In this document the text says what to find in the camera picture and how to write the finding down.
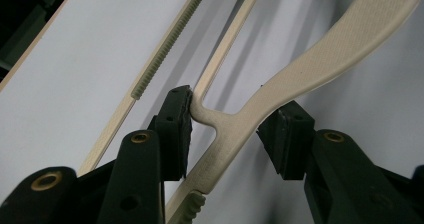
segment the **black bracket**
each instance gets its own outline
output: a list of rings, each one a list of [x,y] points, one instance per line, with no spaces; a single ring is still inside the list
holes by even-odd
[[[187,168],[189,86],[168,93],[150,130],[124,137],[116,160],[76,177],[50,167],[24,179],[0,208],[0,223],[164,223],[163,182]]]
[[[412,180],[379,168],[348,135],[315,132],[313,119],[294,102],[265,120],[258,134],[284,180],[306,173],[315,223],[424,223],[424,166]]]

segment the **brass insert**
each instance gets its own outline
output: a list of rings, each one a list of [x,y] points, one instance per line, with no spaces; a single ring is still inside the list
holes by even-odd
[[[150,135],[148,133],[137,133],[131,137],[131,141],[133,143],[143,143],[150,139]]]
[[[332,141],[332,142],[344,142],[344,136],[340,135],[339,133],[335,132],[326,132],[324,133],[325,139]]]
[[[33,181],[31,189],[33,191],[45,191],[56,186],[60,181],[62,181],[62,173],[60,171],[48,172]]]

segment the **beige plastic part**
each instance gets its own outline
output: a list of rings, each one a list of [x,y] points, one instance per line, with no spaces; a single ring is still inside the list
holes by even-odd
[[[185,2],[184,6],[169,26],[159,44],[156,46],[156,49],[150,55],[150,58],[147,60],[143,69],[128,89],[121,103],[115,109],[115,112],[106,127],[103,129],[96,143],[91,148],[90,153],[88,153],[78,171],[78,176],[82,176],[96,168],[112,139],[115,137],[125,118],[128,116],[128,113],[134,106],[136,99],[138,100],[142,95],[144,89],[149,84],[150,79],[153,77],[165,58],[165,55],[171,49],[185,24],[188,22],[201,1],[202,0],[187,0]]]
[[[319,42],[272,77],[238,113],[232,115],[210,110],[202,105],[222,59],[228,52],[227,49],[218,47],[215,56],[220,56],[216,57],[219,61],[211,60],[194,89],[191,103],[193,118],[214,127],[216,137],[168,202],[167,220],[173,216],[190,191],[198,190],[203,194],[212,191],[243,144],[268,115],[358,63],[407,19],[418,2],[419,0],[355,0]],[[231,43],[225,43],[228,40],[232,43],[233,38],[224,37],[224,43],[221,44],[229,47]]]
[[[178,207],[175,215],[169,220],[168,224],[188,224],[196,218],[202,206],[205,205],[206,198],[198,191],[191,191]]]

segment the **white surface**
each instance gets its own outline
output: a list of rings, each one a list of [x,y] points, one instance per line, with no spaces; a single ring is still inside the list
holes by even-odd
[[[69,0],[0,94],[0,199],[41,168],[78,169],[184,1]],[[195,85],[235,1],[204,0],[103,163],[115,157],[126,133],[147,127],[169,89]],[[239,110],[261,84],[325,33],[346,2],[258,0],[205,105]],[[424,163],[423,23],[421,4],[361,65],[299,99],[317,129],[346,132],[376,164],[408,177]],[[214,135],[209,128],[194,127],[190,167]],[[167,185],[167,192],[176,185]],[[283,182],[253,135],[195,223],[312,219],[303,183]]]

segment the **beige molded part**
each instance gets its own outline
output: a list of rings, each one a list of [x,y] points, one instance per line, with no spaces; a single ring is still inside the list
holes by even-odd
[[[196,218],[200,208],[205,205],[206,198],[198,191],[191,191],[185,198],[181,205],[178,207],[175,215],[169,220],[169,224],[187,224],[192,223]]]
[[[210,110],[203,98],[238,30],[229,28],[194,89],[193,118],[216,129],[208,150],[166,206],[167,222],[192,190],[208,194],[257,126],[275,109],[333,80],[386,40],[419,0],[355,0],[343,17],[312,48],[278,72],[236,114]],[[244,20],[234,20],[235,26]]]

